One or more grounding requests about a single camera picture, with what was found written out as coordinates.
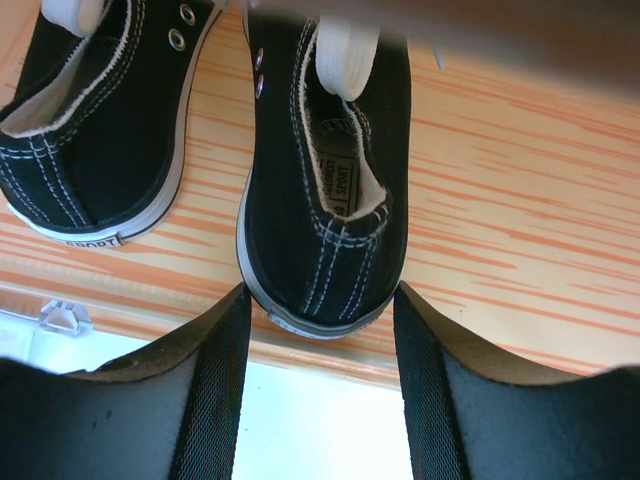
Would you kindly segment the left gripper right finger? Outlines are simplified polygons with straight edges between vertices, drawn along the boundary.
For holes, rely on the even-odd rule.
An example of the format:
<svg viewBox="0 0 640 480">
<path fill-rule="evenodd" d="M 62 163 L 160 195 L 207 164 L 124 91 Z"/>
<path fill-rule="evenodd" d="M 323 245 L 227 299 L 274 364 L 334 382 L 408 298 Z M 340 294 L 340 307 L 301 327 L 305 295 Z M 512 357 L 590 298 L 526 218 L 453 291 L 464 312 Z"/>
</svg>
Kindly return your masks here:
<svg viewBox="0 0 640 480">
<path fill-rule="evenodd" d="M 394 295 L 394 336 L 417 479 L 635 479 L 639 369 L 580 376 L 515 355 Z"/>
</svg>

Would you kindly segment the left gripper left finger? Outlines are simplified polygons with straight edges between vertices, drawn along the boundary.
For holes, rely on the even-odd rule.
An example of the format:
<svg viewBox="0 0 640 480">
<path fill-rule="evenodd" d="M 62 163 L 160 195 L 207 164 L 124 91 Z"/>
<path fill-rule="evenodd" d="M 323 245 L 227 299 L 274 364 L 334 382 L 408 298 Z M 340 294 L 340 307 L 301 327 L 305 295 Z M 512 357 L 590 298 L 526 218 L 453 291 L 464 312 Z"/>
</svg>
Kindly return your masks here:
<svg viewBox="0 0 640 480">
<path fill-rule="evenodd" d="M 238 285 L 208 311 L 92 372 L 1 363 L 5 479 L 228 479 L 250 339 Z"/>
</svg>

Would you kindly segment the black canvas sneaker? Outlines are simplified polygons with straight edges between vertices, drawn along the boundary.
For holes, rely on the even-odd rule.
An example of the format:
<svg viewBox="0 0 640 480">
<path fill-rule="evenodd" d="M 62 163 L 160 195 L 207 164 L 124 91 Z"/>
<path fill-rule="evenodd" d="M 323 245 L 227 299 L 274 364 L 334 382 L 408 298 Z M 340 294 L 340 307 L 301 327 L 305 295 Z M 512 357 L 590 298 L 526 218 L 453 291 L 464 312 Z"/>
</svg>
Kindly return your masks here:
<svg viewBox="0 0 640 480">
<path fill-rule="evenodd" d="M 411 70 L 405 40 L 331 16 L 244 11 L 253 164 L 236 249 L 275 324 L 350 335 L 390 302 L 405 262 Z"/>
<path fill-rule="evenodd" d="M 1 189 L 28 226 L 113 248 L 172 207 L 197 60 L 223 1 L 45 1 L 1 112 Z"/>
</svg>

